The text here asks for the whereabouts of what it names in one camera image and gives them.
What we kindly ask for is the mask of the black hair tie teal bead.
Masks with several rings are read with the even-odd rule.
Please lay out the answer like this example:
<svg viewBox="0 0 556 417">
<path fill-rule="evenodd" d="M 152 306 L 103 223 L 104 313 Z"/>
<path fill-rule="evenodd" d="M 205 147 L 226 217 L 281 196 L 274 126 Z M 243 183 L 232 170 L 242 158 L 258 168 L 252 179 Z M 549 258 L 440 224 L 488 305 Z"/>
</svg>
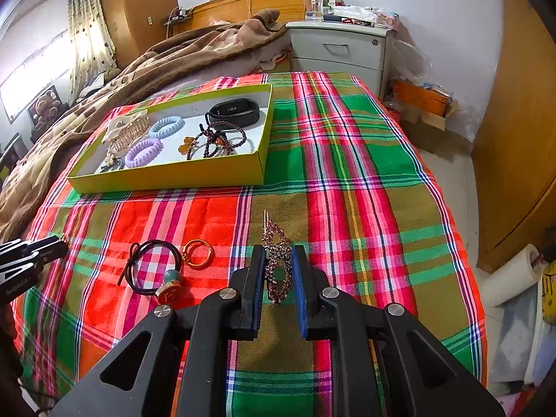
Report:
<svg viewBox="0 0 556 417">
<path fill-rule="evenodd" d="M 169 241 L 133 242 L 117 284 L 126 286 L 131 304 L 157 301 L 168 290 L 182 286 L 182 266 L 178 247 Z"/>
</svg>

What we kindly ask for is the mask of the cream translucent hair claw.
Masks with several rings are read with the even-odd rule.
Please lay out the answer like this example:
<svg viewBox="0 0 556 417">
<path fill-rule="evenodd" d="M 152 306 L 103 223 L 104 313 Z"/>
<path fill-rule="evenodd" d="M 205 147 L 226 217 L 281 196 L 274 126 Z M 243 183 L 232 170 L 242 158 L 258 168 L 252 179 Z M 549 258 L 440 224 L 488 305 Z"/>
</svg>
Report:
<svg viewBox="0 0 556 417">
<path fill-rule="evenodd" d="M 106 166 L 112 166 L 118 154 L 147 134 L 151 124 L 147 109 L 113 118 L 102 138 L 103 145 L 106 145 Z"/>
</svg>

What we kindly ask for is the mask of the pink rhinestone hair clip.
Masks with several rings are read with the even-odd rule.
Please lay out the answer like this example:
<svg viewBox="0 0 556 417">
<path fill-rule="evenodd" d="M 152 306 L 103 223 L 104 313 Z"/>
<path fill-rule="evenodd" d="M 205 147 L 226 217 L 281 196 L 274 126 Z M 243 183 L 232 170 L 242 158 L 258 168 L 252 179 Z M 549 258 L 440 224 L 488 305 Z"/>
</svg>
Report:
<svg viewBox="0 0 556 417">
<path fill-rule="evenodd" d="M 263 213 L 263 248 L 266 252 L 265 281 L 268 299 L 274 305 L 281 304 L 293 285 L 292 248 L 285 232 L 270 218 L 268 210 Z"/>
</svg>

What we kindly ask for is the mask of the black smart wristband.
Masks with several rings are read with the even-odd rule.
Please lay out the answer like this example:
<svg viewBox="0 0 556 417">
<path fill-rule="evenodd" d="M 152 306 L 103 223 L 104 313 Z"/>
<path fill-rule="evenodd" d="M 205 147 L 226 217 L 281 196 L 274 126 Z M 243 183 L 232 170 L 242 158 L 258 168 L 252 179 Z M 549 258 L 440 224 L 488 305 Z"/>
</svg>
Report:
<svg viewBox="0 0 556 417">
<path fill-rule="evenodd" d="M 248 98 L 218 103 L 205 114 L 206 122 L 217 130 L 243 129 L 257 123 L 259 117 L 258 103 Z"/>
</svg>

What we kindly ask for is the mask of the brown paw print blanket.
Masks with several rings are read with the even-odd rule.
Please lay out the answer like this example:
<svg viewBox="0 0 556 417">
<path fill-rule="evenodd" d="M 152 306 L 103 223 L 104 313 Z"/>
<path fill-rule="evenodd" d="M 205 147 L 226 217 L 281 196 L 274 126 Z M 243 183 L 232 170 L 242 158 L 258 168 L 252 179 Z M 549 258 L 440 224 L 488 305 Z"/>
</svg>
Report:
<svg viewBox="0 0 556 417">
<path fill-rule="evenodd" d="M 1 240 L 20 237 L 70 158 L 118 106 L 139 103 L 209 66 L 242 57 L 286 36 L 277 9 L 196 28 L 149 48 L 116 78 L 66 111 L 20 160 L 1 189 Z"/>
</svg>

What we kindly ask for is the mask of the white paper towel roll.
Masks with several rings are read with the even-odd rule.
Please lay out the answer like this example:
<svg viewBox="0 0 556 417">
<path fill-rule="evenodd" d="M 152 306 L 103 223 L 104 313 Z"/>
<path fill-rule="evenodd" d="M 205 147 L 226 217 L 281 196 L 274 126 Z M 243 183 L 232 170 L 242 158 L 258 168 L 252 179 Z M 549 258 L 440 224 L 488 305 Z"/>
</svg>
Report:
<svg viewBox="0 0 556 417">
<path fill-rule="evenodd" d="M 542 274 L 542 256 L 534 245 L 528 244 L 482 283 L 482 303 L 498 307 L 538 283 Z"/>
</svg>

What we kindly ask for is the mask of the yellow-green shallow box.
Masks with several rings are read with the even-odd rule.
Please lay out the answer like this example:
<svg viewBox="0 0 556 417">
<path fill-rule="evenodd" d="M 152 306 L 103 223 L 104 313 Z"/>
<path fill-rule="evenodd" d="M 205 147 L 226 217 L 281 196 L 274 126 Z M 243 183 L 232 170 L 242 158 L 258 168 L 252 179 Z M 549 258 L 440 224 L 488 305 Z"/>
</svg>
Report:
<svg viewBox="0 0 556 417">
<path fill-rule="evenodd" d="M 206 138 L 200 135 L 205 114 L 217 104 L 247 98 L 259 106 L 259 119 L 242 132 L 228 130 L 234 152 L 204 157 Z M 68 181 L 80 194 L 115 191 L 200 188 L 215 186 L 260 186 L 265 181 L 266 161 L 270 144 L 274 95 L 270 84 L 211 90 L 176 97 L 165 103 L 148 106 L 143 111 L 156 122 L 180 116 L 184 126 L 161 141 L 161 152 L 142 167 L 123 167 L 103 171 L 106 144 L 102 129 L 85 148 L 68 173 Z"/>
</svg>

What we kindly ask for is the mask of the dotted window curtain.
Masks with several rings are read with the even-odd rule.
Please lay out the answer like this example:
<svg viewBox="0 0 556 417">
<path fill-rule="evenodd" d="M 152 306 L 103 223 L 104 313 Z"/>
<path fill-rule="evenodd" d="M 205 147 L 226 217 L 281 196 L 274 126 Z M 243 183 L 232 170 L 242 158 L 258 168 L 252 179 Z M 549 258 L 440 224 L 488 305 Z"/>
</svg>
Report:
<svg viewBox="0 0 556 417">
<path fill-rule="evenodd" d="M 74 104 L 88 83 L 117 67 L 116 47 L 101 0 L 67 0 L 67 20 L 73 50 L 70 102 Z"/>
</svg>

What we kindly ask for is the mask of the red green plaid cloth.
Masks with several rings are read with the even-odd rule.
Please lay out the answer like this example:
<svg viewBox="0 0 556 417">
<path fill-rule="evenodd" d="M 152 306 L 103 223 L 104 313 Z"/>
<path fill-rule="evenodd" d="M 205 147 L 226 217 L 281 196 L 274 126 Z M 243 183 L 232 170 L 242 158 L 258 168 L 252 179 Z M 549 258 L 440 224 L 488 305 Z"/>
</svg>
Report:
<svg viewBox="0 0 556 417">
<path fill-rule="evenodd" d="M 404 305 L 485 381 L 484 310 L 465 243 L 400 125 L 344 73 L 219 78 L 208 87 L 250 83 L 270 84 L 275 100 L 262 186 L 80 196 L 57 174 L 29 235 L 65 235 L 69 253 L 15 304 L 22 381 L 42 406 L 155 308 L 120 281 L 133 243 L 208 242 L 209 266 L 183 272 L 185 302 L 196 304 L 247 263 L 265 215 L 332 286 L 369 306 Z"/>
</svg>

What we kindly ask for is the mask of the wooden cabinet on right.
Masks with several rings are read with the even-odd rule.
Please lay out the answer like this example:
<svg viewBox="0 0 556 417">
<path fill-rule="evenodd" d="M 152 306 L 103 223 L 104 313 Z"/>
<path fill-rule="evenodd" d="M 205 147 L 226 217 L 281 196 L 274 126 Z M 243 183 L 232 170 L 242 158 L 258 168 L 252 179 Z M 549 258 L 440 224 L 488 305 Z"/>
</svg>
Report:
<svg viewBox="0 0 556 417">
<path fill-rule="evenodd" d="M 555 241 L 555 42 L 529 0 L 503 0 L 499 64 L 474 141 L 478 266 Z"/>
</svg>

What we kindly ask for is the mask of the tall wooden wardrobe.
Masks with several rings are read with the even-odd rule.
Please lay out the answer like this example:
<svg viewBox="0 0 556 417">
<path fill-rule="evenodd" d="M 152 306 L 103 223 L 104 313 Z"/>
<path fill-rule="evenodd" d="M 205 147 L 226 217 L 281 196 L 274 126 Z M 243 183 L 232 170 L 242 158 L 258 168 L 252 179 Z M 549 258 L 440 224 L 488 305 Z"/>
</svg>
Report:
<svg viewBox="0 0 556 417">
<path fill-rule="evenodd" d="M 120 69 L 165 40 L 163 20 L 177 7 L 177 0 L 101 0 L 101 3 Z"/>
</svg>

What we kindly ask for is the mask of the orange box on floor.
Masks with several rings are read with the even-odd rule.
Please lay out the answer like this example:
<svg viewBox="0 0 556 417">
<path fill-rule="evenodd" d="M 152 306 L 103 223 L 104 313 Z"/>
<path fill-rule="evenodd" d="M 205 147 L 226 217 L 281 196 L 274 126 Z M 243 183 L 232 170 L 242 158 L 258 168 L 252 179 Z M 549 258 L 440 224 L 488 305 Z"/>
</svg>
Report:
<svg viewBox="0 0 556 417">
<path fill-rule="evenodd" d="M 434 89 L 425 89 L 407 81 L 396 80 L 392 83 L 396 99 L 404 105 L 443 117 L 450 97 Z"/>
</svg>

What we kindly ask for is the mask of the grey nightstand with drawers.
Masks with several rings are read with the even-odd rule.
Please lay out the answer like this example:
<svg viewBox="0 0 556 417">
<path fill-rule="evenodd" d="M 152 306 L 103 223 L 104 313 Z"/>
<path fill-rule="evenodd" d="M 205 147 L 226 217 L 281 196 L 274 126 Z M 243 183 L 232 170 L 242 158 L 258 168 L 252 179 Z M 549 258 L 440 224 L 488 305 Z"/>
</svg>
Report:
<svg viewBox="0 0 556 417">
<path fill-rule="evenodd" d="M 289 22 L 290 68 L 295 72 L 344 72 L 384 98 L 394 31 L 335 22 Z"/>
</svg>

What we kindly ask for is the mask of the wooden bed headboard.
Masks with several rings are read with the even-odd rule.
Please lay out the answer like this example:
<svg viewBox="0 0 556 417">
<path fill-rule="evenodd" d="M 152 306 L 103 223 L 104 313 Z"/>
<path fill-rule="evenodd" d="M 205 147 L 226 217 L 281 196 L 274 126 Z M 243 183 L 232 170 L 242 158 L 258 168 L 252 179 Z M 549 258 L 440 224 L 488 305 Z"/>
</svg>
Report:
<svg viewBox="0 0 556 417">
<path fill-rule="evenodd" d="M 213 0 L 187 10 L 188 18 L 172 28 L 176 35 L 217 23 L 236 23 L 251 18 L 262 9 L 278 9 L 280 23 L 302 21 L 305 0 Z"/>
</svg>

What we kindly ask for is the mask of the clutter on nightstand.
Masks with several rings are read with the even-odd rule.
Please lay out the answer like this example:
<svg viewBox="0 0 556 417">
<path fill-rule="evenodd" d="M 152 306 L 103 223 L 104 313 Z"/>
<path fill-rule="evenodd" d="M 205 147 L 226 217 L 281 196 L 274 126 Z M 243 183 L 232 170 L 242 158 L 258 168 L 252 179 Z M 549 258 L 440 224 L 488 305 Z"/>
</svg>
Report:
<svg viewBox="0 0 556 417">
<path fill-rule="evenodd" d="M 380 27 L 397 31 L 400 18 L 388 9 L 343 4 L 343 0 L 303 0 L 306 21 Z"/>
</svg>

